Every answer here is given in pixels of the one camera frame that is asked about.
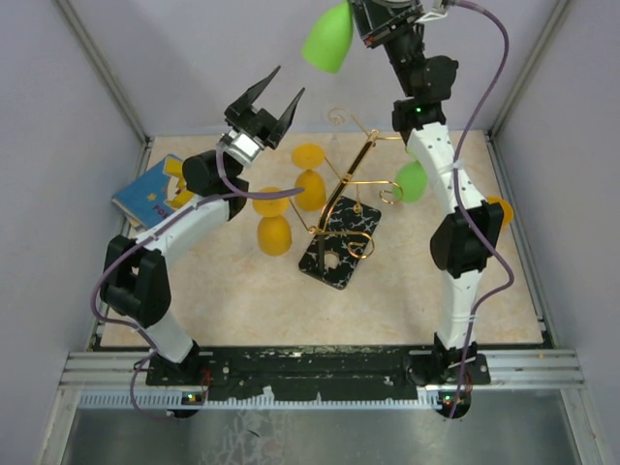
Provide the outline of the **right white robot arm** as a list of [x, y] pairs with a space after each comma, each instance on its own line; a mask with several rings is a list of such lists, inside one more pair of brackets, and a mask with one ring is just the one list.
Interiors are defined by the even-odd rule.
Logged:
[[451, 96], [459, 64], [424, 54], [424, 25], [440, 18], [448, 2], [425, 12], [419, 1], [353, 1], [358, 34], [368, 48], [383, 47], [405, 94], [394, 102], [392, 128], [420, 162], [444, 218], [430, 239], [442, 273], [443, 309], [430, 355], [412, 366], [418, 384], [455, 383], [477, 357], [472, 309], [502, 227], [504, 211], [489, 203], [465, 171], [450, 141], [442, 104]]

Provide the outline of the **orange goblet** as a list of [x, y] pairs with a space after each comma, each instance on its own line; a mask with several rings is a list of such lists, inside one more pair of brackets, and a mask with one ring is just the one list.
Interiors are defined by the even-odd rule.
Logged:
[[257, 227], [258, 245], [271, 257], [287, 253], [292, 246], [291, 225], [285, 218], [290, 206], [288, 198], [252, 200], [254, 210], [262, 217]]
[[301, 169], [294, 186], [303, 189], [295, 196], [295, 202], [304, 211], [317, 211], [326, 204], [325, 181], [317, 172], [325, 160], [324, 150], [315, 143], [304, 143], [292, 152], [292, 162]]
[[503, 211], [502, 230], [505, 230], [514, 218], [514, 211], [511, 204], [505, 199], [490, 196], [487, 198], [490, 204], [499, 204]]

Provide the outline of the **green goblet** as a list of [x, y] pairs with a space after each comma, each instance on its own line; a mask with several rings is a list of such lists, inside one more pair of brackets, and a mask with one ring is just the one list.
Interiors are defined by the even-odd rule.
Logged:
[[428, 177], [418, 158], [413, 153], [409, 153], [409, 155], [412, 160], [399, 169], [394, 181], [402, 191], [400, 200], [413, 203], [418, 202], [423, 197]]
[[325, 73], [337, 74], [349, 53], [354, 33], [348, 1], [325, 11], [315, 22], [301, 49], [306, 62]]

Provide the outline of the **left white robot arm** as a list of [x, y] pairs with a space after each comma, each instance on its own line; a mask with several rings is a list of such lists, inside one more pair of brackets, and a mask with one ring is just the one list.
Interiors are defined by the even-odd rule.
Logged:
[[224, 112], [229, 130], [214, 149], [185, 159], [181, 174], [190, 199], [172, 215], [135, 237], [119, 235], [108, 244], [104, 272], [91, 294], [117, 313], [94, 316], [106, 324], [126, 326], [165, 360], [167, 371], [180, 384], [191, 384], [202, 372], [198, 344], [172, 314], [169, 268], [200, 239], [230, 222], [253, 201], [280, 201], [299, 189], [253, 192], [242, 179], [267, 148], [276, 149], [290, 129], [300, 96], [281, 116], [254, 104], [274, 79], [269, 74], [245, 90]]

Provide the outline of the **gold wine glass rack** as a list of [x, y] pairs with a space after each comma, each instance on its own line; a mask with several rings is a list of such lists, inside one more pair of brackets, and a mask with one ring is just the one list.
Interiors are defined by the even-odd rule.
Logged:
[[386, 204], [401, 202], [404, 191], [398, 182], [389, 179], [355, 179], [362, 162], [377, 142], [387, 139], [380, 130], [366, 128], [344, 108], [332, 108], [326, 116], [336, 128], [353, 121], [365, 134], [366, 140], [349, 166], [342, 173], [335, 174], [338, 183], [327, 198], [318, 223], [305, 227], [312, 239], [298, 268], [302, 273], [342, 291], [351, 281], [359, 262], [374, 253], [373, 233], [382, 218], [382, 212], [363, 203], [360, 196], [353, 199], [346, 197], [346, 190], [350, 187], [359, 190], [362, 186], [379, 186], [380, 200]]

